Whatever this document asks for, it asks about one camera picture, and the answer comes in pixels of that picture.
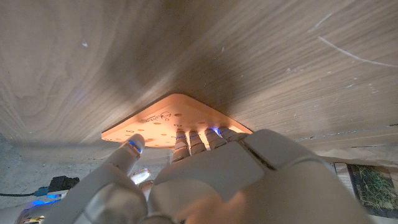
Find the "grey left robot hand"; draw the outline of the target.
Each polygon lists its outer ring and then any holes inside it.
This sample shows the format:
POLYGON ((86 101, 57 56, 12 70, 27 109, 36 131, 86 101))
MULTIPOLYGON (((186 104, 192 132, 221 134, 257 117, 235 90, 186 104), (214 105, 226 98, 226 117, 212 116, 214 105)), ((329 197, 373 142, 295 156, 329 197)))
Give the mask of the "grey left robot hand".
POLYGON ((174 158, 145 195, 130 178, 135 134, 55 204, 46 223, 370 223, 326 162, 268 129, 179 131, 174 158))

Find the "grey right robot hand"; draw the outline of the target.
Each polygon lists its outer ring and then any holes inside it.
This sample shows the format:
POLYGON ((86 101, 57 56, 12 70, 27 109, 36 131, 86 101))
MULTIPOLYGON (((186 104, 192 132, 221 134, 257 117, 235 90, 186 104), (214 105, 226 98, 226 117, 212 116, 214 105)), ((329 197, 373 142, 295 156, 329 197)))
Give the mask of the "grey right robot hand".
MULTIPOLYGON (((134 172, 130 178, 136 184, 139 185, 150 177, 150 170, 148 168, 143 168, 134 172)), ((24 207, 20 215, 16 219, 17 224, 41 224, 45 220, 49 211, 56 206, 63 196, 56 200, 44 202, 42 200, 35 200, 30 202, 24 207)))

